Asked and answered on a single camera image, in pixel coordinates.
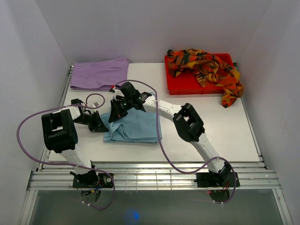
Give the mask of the light blue trousers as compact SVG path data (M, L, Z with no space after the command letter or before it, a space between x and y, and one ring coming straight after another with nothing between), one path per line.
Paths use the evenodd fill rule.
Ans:
M108 122L111 111L100 115L108 131L104 133L106 143L152 143L162 140L162 133L157 134L156 114L143 112L134 108L128 111L126 117L115 122Z

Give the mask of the orange camouflage trousers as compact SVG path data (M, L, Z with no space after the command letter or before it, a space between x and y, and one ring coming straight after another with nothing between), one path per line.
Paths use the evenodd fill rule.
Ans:
M224 108L242 97L244 86L240 82L240 72L219 56L196 49L168 50L167 55L168 67L174 77L190 70L202 87L208 83L223 87L221 105Z

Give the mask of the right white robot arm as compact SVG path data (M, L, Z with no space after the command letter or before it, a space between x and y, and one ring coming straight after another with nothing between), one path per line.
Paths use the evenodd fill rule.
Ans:
M172 121L179 137L191 144L204 160L208 173L202 187L222 187L236 185L237 175L231 164L220 157L205 133L204 122L190 103L175 105L158 99L158 93L140 92L132 80L126 81L119 87L122 95L115 95L111 100L111 115L109 122L115 122L127 116L130 109L141 110L156 114Z

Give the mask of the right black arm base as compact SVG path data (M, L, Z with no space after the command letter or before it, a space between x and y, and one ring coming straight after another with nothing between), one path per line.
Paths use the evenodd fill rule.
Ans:
M208 188L210 198L220 204L230 200L229 188L236 189L240 187L236 172L226 172L224 174L201 172L196 174L194 182L198 188Z

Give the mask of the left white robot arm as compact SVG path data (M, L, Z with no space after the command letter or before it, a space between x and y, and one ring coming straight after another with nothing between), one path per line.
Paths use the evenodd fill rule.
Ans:
M86 104L79 99L71 100L71 106L41 116L45 146L48 150L63 156L73 164L71 174L76 180L88 187L99 183L99 175L94 171L94 164L76 145L78 135L75 124L86 125L92 133L107 132L108 129L100 118L95 102Z

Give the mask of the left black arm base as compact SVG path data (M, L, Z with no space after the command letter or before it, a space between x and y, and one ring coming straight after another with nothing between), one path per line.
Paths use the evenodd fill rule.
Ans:
M80 197L84 203L95 203L101 196L102 188L112 188L112 179L105 173L97 173L96 171L89 171L85 174L73 175L73 188L87 188L89 190L81 190Z

